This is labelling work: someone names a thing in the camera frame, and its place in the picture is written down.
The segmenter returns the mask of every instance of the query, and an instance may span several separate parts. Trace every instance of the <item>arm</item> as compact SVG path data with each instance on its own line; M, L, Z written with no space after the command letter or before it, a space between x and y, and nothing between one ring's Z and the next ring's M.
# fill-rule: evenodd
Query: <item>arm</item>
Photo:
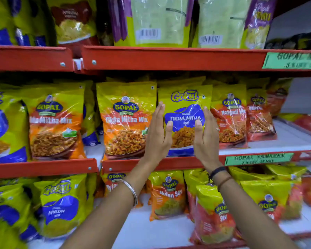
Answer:
M202 162L206 170L211 173L223 166L219 162L219 133L218 125L211 112L204 108L205 129L200 121L195 127L195 156ZM230 177L226 171L221 171L213 177L216 185ZM236 226L242 233L247 245L251 249L299 249L280 227L261 210L251 197L230 179L225 182L220 193L235 219Z
M152 116L144 157L125 177L137 194L141 192L150 173L166 157L172 145L173 122L167 123L165 135L162 118L164 111L165 105L159 102ZM132 192L125 184L119 183L66 240L61 249L112 248L133 204Z

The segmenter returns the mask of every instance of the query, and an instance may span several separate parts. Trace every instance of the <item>brown bracelet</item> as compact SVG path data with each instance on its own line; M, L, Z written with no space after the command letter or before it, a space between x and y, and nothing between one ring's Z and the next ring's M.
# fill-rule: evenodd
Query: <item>brown bracelet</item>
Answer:
M219 183L218 185L218 192L220 192L220 187L227 182L228 180L233 179L232 177L227 177L226 179L224 179L221 183Z

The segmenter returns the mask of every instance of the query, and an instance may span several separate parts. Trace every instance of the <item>black wristband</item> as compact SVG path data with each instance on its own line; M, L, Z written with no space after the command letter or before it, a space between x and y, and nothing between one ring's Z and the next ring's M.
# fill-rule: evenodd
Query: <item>black wristband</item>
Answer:
M212 173L210 174L209 176L209 179L213 180L213 177L219 173L220 171L225 171L226 170L226 167L225 166L221 166L221 167L218 167L216 168L214 171L212 171Z

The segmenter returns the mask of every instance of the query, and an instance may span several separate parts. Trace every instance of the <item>price tag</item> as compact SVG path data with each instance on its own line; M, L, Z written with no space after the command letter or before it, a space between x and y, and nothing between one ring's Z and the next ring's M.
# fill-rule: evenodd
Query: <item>price tag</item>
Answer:
M311 53L268 52L263 69L311 70Z
M294 153L277 153L262 155L237 155L227 156L225 166L231 165L249 165L259 163L289 162Z

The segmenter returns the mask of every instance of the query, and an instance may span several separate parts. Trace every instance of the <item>hand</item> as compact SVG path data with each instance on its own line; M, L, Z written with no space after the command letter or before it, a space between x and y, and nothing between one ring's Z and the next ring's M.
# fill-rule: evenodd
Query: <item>hand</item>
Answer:
M151 124L146 138L145 154L143 160L152 163L154 168L160 161L166 157L172 146L173 121L169 121L166 126L166 134L163 130L163 113L165 104L159 102L155 112L152 115Z
M218 124L207 107L203 108L205 129L200 120L195 121L195 156L202 162L206 170L211 173L222 166L219 162L219 132Z

